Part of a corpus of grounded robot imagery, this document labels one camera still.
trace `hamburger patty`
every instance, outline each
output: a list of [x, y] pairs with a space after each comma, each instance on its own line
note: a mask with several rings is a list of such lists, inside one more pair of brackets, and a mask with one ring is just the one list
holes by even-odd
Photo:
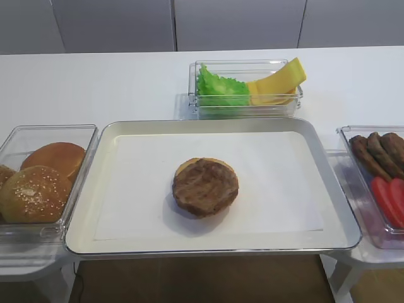
[[371, 133], [367, 139], [367, 150], [382, 168], [393, 178], [404, 179], [404, 172], [397, 166], [380, 144], [377, 132]]
[[179, 167], [172, 192], [179, 207], [201, 218], [232, 204], [239, 192], [239, 182], [224, 162], [194, 158]]
[[395, 133], [388, 133], [380, 137], [380, 143], [394, 163], [404, 170], [404, 139]]
[[367, 138], [363, 136], [355, 136], [349, 140], [352, 153], [359, 162], [374, 177], [382, 177], [386, 181], [391, 181], [390, 175], [376, 162], [373, 156], [367, 151]]

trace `gray wall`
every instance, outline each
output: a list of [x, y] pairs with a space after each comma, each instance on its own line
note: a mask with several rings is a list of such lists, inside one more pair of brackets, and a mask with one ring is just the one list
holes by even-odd
[[404, 45], [403, 0], [307, 0], [299, 47]]
[[0, 0], [0, 54], [64, 52], [49, 0]]
[[0, 0], [0, 54], [404, 45], [403, 16], [404, 0]]

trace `table leg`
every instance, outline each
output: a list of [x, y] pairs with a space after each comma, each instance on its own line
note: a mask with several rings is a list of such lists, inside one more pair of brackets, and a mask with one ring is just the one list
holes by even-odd
[[67, 264], [53, 273], [34, 281], [50, 303], [69, 302], [75, 278], [73, 266], [78, 268], [78, 263]]
[[336, 303], [351, 303], [350, 289], [358, 282], [364, 270], [352, 267], [329, 256], [321, 256]]

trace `cable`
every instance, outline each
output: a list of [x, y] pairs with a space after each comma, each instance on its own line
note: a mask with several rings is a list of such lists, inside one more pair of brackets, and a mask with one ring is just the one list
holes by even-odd
[[81, 303], [81, 297], [83, 296], [83, 292], [84, 292], [84, 278], [81, 274], [77, 273], [76, 263], [73, 263], [73, 273], [76, 276], [76, 278], [79, 278], [81, 281], [81, 290], [80, 290], [80, 294], [78, 296], [78, 303]]

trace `clear plastic container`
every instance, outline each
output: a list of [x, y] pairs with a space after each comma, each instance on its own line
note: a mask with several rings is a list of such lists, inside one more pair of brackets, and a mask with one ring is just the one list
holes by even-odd
[[18, 126], [0, 147], [0, 164], [16, 171], [24, 159], [38, 148], [55, 142], [70, 142], [86, 150], [83, 163], [60, 219], [54, 223], [0, 223], [0, 243], [61, 242], [74, 204], [92, 161], [97, 142], [95, 125]]
[[367, 138], [375, 131], [380, 135], [396, 133], [404, 138], [404, 127], [399, 126], [345, 126], [337, 129], [341, 148], [347, 152], [347, 157], [341, 157], [340, 160], [344, 182], [347, 183], [353, 196], [352, 201], [355, 203], [353, 207], [359, 211], [367, 229], [366, 234], [374, 245], [381, 249], [404, 249], [404, 230], [394, 229], [384, 216], [370, 188], [373, 176], [360, 164], [350, 149], [350, 138], [357, 135]]
[[[246, 60], [246, 61], [196, 61], [189, 67], [188, 96], [189, 105], [194, 108], [194, 113], [198, 119], [231, 119], [242, 117], [293, 117], [295, 111], [300, 107], [300, 99], [303, 92], [300, 86], [296, 93], [281, 95], [228, 95], [228, 96], [208, 96], [198, 95], [197, 80], [199, 69], [202, 64], [206, 65], [213, 74], [218, 74], [226, 78], [234, 78], [238, 81], [248, 82], [265, 78], [279, 69], [288, 61], [286, 59], [277, 60]], [[238, 101], [250, 98], [250, 104], [254, 99], [260, 101], [279, 100], [280, 105], [245, 105], [245, 106], [203, 106], [205, 103], [214, 100], [220, 104], [223, 101]]]

